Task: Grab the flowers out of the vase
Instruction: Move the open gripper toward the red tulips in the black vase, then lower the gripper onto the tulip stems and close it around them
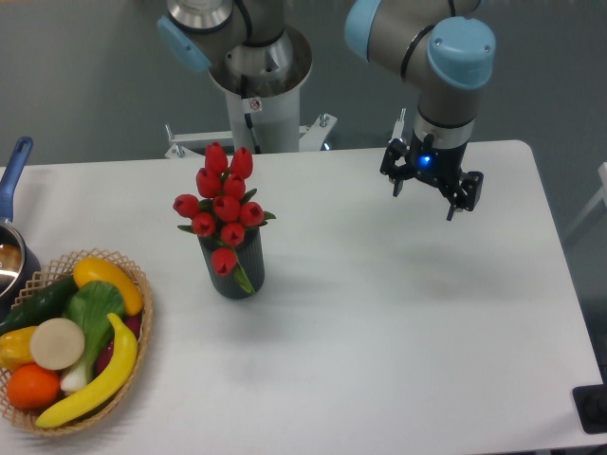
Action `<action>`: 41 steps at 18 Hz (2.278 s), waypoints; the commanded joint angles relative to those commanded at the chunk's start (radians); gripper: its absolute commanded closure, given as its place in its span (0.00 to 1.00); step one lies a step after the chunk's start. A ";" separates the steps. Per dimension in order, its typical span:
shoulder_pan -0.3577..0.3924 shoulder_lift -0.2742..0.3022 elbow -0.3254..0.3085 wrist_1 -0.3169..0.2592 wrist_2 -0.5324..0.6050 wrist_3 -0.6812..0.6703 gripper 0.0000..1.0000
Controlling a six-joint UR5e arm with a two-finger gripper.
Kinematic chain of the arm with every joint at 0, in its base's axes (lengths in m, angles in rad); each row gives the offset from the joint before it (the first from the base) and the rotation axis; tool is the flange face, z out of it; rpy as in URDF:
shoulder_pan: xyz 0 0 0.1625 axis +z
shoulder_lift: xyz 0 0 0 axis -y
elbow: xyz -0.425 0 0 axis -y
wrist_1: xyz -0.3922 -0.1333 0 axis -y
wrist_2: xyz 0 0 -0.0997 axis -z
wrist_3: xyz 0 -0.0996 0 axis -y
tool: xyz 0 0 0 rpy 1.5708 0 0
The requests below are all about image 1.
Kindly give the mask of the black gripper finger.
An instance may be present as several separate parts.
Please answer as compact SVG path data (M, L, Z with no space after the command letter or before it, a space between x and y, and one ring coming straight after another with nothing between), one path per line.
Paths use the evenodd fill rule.
M393 183L393 197L398 197L403 188L403 183L414 177L414 166L408 162L398 165L400 158L406 158L409 149L400 139L392 139L385 149L379 171L386 175Z
M437 180L439 191L450 203L448 221L456 212L474 210L480 200L483 182L484 174L481 172L460 172L452 181Z

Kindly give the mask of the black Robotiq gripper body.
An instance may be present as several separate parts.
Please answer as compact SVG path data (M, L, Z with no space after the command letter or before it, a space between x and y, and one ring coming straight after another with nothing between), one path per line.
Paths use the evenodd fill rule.
M461 186L461 164L468 143L441 149L434 145L436 141L433 134L426 139L413 133L404 164L398 169L403 171L405 178L416 178L438 189L455 191Z

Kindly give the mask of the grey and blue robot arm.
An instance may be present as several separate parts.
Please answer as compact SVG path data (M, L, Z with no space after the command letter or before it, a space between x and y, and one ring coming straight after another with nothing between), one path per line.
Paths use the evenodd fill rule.
M175 58L223 91L236 146L299 152L300 90L312 68L305 37L281 1L170 1L156 29ZM451 212L471 211L483 175L462 169L496 40L472 17L474 1L358 1L347 46L419 92L411 139L393 136L380 170L400 190L416 179L440 191Z

